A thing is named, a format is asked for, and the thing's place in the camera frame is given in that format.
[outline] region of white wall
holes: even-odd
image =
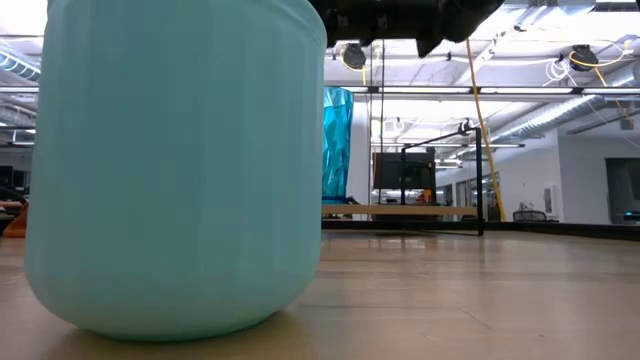
[[[351,127],[351,157],[349,160],[349,178],[347,196],[353,196],[360,204],[369,204],[371,189],[369,184],[371,132],[367,105],[356,102],[353,109]]]
[[[545,134],[544,139],[528,140],[525,144],[524,149],[501,149],[494,154],[507,220],[513,221],[513,213],[518,210],[522,201],[530,202],[536,210],[544,211],[544,190],[555,185],[560,190],[556,203],[557,217],[563,221],[557,132],[551,131]],[[489,174],[489,165],[484,163],[483,175]],[[455,186],[457,182],[475,177],[475,164],[465,163],[465,169],[447,170],[438,174],[437,183],[438,186]]]
[[[566,222],[611,223],[607,158],[640,158],[640,149],[622,138],[560,137]]]

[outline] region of wooden table top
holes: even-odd
[[[640,354],[640,244],[325,233],[313,284],[233,335],[119,343],[48,313],[0,240],[0,359],[575,359]]]

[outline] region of ceiling duct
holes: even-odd
[[[612,87],[640,87],[640,60],[608,75],[607,82]],[[601,83],[598,80],[590,86],[601,86]],[[606,105],[607,101],[600,95],[587,95],[561,103],[545,105],[498,130],[491,137],[491,141],[539,135],[569,121],[589,115],[594,110],[600,111]]]
[[[31,114],[21,112],[17,108],[4,107],[2,104],[0,104],[0,122],[14,126],[35,126],[36,124],[35,118]]]
[[[8,71],[34,83],[40,80],[38,66],[6,46],[0,46],[0,70]]]

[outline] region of orange object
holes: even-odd
[[[26,203],[20,211],[20,215],[15,218],[4,229],[3,235],[8,238],[25,238],[27,237],[27,214],[29,213],[29,203]]]

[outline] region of fluorescent light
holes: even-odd
[[[583,94],[593,95],[619,95],[619,94],[640,94],[640,88],[608,87],[608,88],[587,88]]]
[[[379,142],[374,142],[373,145],[374,146],[384,146],[384,147],[392,147],[392,148],[403,148],[407,145],[410,145],[411,143],[406,143],[406,144],[398,144],[398,143],[389,143],[389,144],[384,144],[382,145]],[[448,143],[432,143],[432,144],[426,144],[426,145],[420,145],[420,147],[437,147],[437,148],[463,148],[463,147],[467,147],[467,145],[464,144],[448,144]]]
[[[462,164],[462,160],[440,160],[440,159],[436,159],[435,160],[436,164],[443,164],[443,163],[447,163],[447,164]]]
[[[469,94],[469,87],[433,87],[433,86],[389,86],[383,89],[385,94]]]
[[[411,144],[416,144],[416,143],[400,142],[400,143],[388,143],[388,144],[385,143],[384,145],[382,145],[380,142],[377,142],[377,141],[372,143],[373,146],[384,146],[384,147],[390,147],[390,148],[403,148]],[[431,144],[420,145],[419,147],[455,148],[455,149],[469,148],[469,151],[475,151],[475,145],[454,144],[454,143],[431,143]],[[492,149],[506,149],[506,148],[523,148],[525,147],[525,145],[524,144],[491,144],[490,147]]]
[[[364,86],[360,86],[360,87],[342,87],[342,89],[345,89],[347,91],[350,91],[352,93],[356,93],[356,94],[366,94],[367,92],[369,92],[369,88],[364,87]]]
[[[573,88],[543,87],[487,87],[480,89],[481,94],[570,94]]]
[[[0,94],[37,94],[37,86],[0,86]]]
[[[492,149],[525,147],[524,144],[491,144],[490,146]]]

